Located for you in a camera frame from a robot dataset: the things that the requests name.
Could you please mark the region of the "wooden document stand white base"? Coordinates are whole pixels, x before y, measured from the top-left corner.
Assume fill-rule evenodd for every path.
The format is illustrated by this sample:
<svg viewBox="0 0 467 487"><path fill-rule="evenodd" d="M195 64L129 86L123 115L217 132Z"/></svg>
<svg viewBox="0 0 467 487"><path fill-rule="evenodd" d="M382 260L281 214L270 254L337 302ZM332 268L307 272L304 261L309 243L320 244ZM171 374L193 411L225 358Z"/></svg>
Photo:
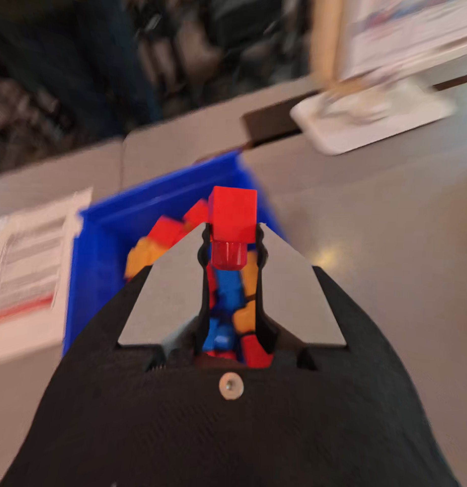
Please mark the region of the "wooden document stand white base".
<svg viewBox="0 0 467 487"><path fill-rule="evenodd" d="M467 56L467 38L393 66L340 78L347 1L316 1L310 70L319 92L290 116L320 152L340 155L452 116L456 104L417 74Z"/></svg>

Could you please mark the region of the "pile of mixed mega blocks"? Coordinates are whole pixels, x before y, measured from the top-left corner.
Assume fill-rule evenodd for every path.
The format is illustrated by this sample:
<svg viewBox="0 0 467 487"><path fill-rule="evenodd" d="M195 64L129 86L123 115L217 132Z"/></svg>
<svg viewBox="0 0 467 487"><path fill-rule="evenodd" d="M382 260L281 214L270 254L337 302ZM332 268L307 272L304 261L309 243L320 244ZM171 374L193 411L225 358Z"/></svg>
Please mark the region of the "pile of mixed mega blocks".
<svg viewBox="0 0 467 487"><path fill-rule="evenodd" d="M161 216L147 236L141 237L128 254L124 278L129 282L145 266L152 265L200 223L208 222L208 203L198 200L182 222ZM231 359L253 369L269 368L273 355L265 352L255 334L257 252L250 249L241 271L217 270L209 261L207 277L210 299L209 332L203 352Z"/></svg>

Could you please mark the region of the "printed paper sheet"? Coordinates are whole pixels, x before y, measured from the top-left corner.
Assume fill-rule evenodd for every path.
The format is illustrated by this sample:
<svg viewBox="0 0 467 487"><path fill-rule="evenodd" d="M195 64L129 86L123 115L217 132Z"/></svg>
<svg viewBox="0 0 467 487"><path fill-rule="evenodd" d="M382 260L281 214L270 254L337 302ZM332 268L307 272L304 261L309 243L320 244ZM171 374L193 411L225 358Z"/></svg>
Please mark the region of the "printed paper sheet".
<svg viewBox="0 0 467 487"><path fill-rule="evenodd" d="M74 239L92 194L0 217L0 365L63 343Z"/></svg>

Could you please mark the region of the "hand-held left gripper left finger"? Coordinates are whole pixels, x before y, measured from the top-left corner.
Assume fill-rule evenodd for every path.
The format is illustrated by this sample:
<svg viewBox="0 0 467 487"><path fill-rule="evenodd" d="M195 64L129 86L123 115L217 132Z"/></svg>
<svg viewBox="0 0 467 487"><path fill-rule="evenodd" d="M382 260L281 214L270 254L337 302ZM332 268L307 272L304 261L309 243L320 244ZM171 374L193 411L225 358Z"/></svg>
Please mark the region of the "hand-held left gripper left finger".
<svg viewBox="0 0 467 487"><path fill-rule="evenodd" d="M209 313L209 244L209 225L201 223L152 265L118 345L171 351L201 313Z"/></svg>

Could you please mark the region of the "red mega block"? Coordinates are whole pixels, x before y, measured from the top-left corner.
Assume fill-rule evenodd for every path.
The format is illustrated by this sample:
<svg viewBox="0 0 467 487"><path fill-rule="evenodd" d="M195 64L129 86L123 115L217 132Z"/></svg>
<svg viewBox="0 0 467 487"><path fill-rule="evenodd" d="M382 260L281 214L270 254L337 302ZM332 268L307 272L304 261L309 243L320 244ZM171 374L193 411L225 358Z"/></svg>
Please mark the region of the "red mega block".
<svg viewBox="0 0 467 487"><path fill-rule="evenodd" d="M255 243L257 191L215 186L208 198L212 266L220 271L240 271Z"/></svg>

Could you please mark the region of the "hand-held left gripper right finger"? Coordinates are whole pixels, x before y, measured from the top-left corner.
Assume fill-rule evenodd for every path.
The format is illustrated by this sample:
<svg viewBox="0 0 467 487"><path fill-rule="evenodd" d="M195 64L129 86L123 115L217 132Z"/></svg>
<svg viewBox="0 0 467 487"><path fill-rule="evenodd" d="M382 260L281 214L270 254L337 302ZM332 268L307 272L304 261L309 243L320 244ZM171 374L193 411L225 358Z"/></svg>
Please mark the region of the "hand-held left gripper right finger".
<svg viewBox="0 0 467 487"><path fill-rule="evenodd" d="M345 348L311 263L265 223L256 229L255 333L266 351Z"/></svg>

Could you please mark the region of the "blue plastic bin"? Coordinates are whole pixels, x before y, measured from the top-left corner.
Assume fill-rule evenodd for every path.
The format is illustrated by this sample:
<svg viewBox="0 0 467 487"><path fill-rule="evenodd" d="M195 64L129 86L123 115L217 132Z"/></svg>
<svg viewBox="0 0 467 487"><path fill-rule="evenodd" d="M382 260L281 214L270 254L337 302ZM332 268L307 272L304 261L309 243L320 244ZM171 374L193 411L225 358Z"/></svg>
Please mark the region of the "blue plastic bin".
<svg viewBox="0 0 467 487"><path fill-rule="evenodd" d="M101 200L80 215L82 231L74 240L65 355L89 321L125 285L127 255L161 216L179 220L214 186L257 191L257 220L286 240L260 179L239 151L231 151L172 173L161 175Z"/></svg>

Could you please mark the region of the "laminated instruction sheet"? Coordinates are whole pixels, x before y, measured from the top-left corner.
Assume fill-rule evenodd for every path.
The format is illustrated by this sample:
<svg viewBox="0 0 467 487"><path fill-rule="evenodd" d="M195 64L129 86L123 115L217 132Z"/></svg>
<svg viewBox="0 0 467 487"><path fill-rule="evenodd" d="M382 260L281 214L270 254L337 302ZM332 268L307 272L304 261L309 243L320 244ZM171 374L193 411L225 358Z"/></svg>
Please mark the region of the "laminated instruction sheet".
<svg viewBox="0 0 467 487"><path fill-rule="evenodd" d="M342 79L467 38L467 1L347 1L345 16Z"/></svg>

